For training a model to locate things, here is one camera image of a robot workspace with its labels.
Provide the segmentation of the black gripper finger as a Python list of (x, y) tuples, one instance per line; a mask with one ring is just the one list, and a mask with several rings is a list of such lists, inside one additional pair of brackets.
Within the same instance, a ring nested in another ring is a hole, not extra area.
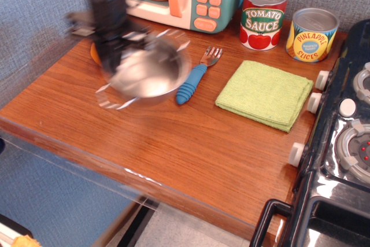
[(113, 45), (110, 42), (95, 41), (95, 48), (101, 60), (101, 64), (106, 73), (112, 75), (114, 73), (114, 63), (116, 55), (113, 50)]
[(121, 63), (133, 54), (133, 44), (121, 43), (114, 50), (116, 54), (116, 58), (114, 59), (114, 73), (116, 73)]

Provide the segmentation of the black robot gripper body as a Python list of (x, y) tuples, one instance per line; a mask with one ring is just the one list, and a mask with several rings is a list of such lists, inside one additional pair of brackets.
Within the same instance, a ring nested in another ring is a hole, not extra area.
[(89, 1), (89, 10), (67, 14), (74, 32), (81, 36), (92, 36), (100, 48), (108, 45), (145, 50), (150, 48), (148, 31), (128, 18), (126, 0)]

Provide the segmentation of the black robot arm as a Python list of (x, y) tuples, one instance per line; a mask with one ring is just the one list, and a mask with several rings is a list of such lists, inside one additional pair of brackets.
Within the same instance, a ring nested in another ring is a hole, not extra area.
[(126, 0), (90, 0), (90, 10), (68, 13), (67, 18), (74, 26), (92, 31), (101, 65), (111, 75), (121, 63), (123, 50), (144, 48), (148, 29), (128, 18)]

